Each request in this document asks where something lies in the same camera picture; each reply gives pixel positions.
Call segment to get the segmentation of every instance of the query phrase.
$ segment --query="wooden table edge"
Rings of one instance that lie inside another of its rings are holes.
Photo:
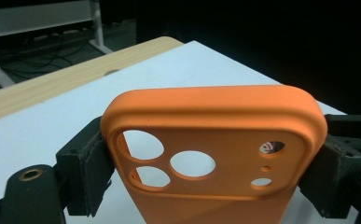
[[[3,88],[0,90],[0,118],[181,45],[183,43],[171,37],[158,37]]]

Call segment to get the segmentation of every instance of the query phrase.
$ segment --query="white table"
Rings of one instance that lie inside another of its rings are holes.
[[[136,89],[279,85],[277,81],[205,47],[198,42],[164,52],[89,84],[0,119],[0,198],[7,179],[35,164],[54,165],[55,153],[92,119],[101,116],[120,93]],[[343,114],[319,103],[325,114]],[[145,223],[117,172],[104,195],[97,216],[69,217],[67,223]],[[346,220],[324,219],[298,191],[283,223],[354,223],[352,209]]]

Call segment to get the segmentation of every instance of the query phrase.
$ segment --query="black bracket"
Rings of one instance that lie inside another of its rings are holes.
[[[58,151],[53,167],[31,166],[11,176],[0,200],[0,224],[62,224],[65,207],[71,216],[96,215],[115,169],[100,119]]]
[[[361,115],[326,115],[328,135],[299,187],[322,217],[347,218],[351,206],[361,223]]]

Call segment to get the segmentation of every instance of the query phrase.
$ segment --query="table surface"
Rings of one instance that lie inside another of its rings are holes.
[[[280,83],[198,42],[183,44],[161,37],[2,89],[0,197],[6,180],[18,170],[55,164],[55,153],[125,91],[261,84]],[[341,113],[319,105],[325,114]],[[95,218],[66,215],[68,223],[144,223],[117,172],[112,180]],[[355,215],[352,210],[346,220],[321,218],[297,191],[283,223],[351,224]]]
[[[183,45],[159,37],[0,90],[0,118]]]

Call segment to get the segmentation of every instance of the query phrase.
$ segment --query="round hole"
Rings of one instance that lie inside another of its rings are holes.
[[[171,158],[171,165],[181,175],[203,176],[215,169],[215,161],[209,155],[199,151],[179,152]]]
[[[285,147],[285,143],[279,141],[270,141],[262,144],[259,151],[263,154],[273,154],[281,151]]]
[[[136,168],[142,184],[148,187],[162,188],[167,186],[171,179],[162,170],[152,166],[141,166]]]
[[[25,171],[23,174],[20,175],[20,180],[21,181],[33,180],[35,178],[38,178],[42,174],[43,174],[43,170],[41,170],[41,169],[28,170],[28,171]]]
[[[151,160],[163,153],[163,145],[158,138],[150,133],[136,130],[124,132],[128,149],[136,159]]]
[[[262,172],[269,172],[271,170],[271,167],[270,166],[263,166],[261,167],[261,171]]]
[[[265,187],[268,186],[272,182],[269,178],[258,178],[252,181],[253,187]]]

